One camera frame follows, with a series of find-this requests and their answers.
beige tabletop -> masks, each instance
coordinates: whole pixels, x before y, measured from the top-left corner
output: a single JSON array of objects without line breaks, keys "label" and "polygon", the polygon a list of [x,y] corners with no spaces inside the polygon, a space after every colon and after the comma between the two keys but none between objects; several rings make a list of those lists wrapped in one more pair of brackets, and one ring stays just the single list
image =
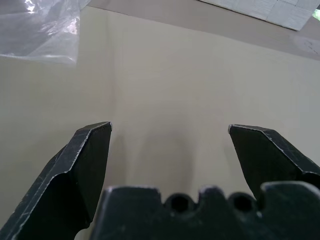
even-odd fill
[{"label": "beige tabletop", "polygon": [[229,124],[277,130],[320,164],[320,61],[86,7],[76,68],[0,58],[0,225],[72,137],[111,121],[105,187],[250,192]]}]

mounting hole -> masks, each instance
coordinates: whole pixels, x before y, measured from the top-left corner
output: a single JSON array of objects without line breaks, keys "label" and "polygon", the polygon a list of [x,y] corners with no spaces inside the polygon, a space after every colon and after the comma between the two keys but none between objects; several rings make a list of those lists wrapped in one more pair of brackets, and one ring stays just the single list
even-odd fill
[{"label": "mounting hole", "polygon": [[253,209],[251,200],[243,195],[235,196],[233,199],[233,205],[241,212],[249,212]]},{"label": "mounting hole", "polygon": [[194,209],[194,201],[186,194],[176,193],[171,195],[164,206],[178,214],[183,214]]}]

plastic bag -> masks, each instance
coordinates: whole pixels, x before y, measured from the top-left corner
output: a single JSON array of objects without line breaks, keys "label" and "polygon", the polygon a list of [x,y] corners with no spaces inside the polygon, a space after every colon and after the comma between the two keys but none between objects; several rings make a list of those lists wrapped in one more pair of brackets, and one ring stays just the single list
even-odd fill
[{"label": "plastic bag", "polygon": [[1,0],[0,55],[75,64],[80,9],[90,0]]}]

scratched black metal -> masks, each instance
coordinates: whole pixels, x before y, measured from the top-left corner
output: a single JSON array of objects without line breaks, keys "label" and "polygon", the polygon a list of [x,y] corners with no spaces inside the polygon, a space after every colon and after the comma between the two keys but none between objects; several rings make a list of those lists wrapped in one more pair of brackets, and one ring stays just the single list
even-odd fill
[{"label": "scratched black metal", "polygon": [[77,130],[44,167],[1,229],[0,239],[71,240],[87,228],[105,178],[111,130],[109,122]]},{"label": "scratched black metal", "polygon": [[274,182],[261,191],[259,202],[245,193],[234,193],[227,200],[218,187],[206,187],[200,190],[198,203],[176,212],[168,200],[162,204],[157,189],[109,188],[90,240],[319,239],[317,188],[298,181]]},{"label": "scratched black metal", "polygon": [[320,168],[275,130],[234,124],[229,134],[256,198],[265,182],[304,181],[320,187]]}]

transparent plastic sheet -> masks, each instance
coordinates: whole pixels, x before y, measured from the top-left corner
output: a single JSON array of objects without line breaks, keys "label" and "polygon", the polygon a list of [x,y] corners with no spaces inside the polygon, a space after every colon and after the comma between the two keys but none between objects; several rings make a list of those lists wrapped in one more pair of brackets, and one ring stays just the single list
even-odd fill
[{"label": "transparent plastic sheet", "polygon": [[75,64],[90,0],[0,0],[0,55]]}]

